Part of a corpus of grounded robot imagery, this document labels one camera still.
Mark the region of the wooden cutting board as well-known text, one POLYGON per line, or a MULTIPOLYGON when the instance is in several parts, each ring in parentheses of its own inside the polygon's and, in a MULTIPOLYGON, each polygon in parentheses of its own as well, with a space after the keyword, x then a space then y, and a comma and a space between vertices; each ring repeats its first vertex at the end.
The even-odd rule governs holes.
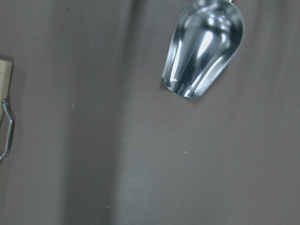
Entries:
POLYGON ((0 60, 0 120, 4 116, 2 102, 8 100, 8 93, 11 81, 13 63, 6 60, 0 60))

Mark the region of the metal ice scoop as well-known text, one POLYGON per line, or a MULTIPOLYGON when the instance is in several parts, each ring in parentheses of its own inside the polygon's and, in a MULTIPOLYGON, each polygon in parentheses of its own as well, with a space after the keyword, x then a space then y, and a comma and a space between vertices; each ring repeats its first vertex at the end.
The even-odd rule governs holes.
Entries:
POLYGON ((162 79, 184 97, 202 96, 240 48, 244 20, 230 0, 196 0, 180 15, 162 79))

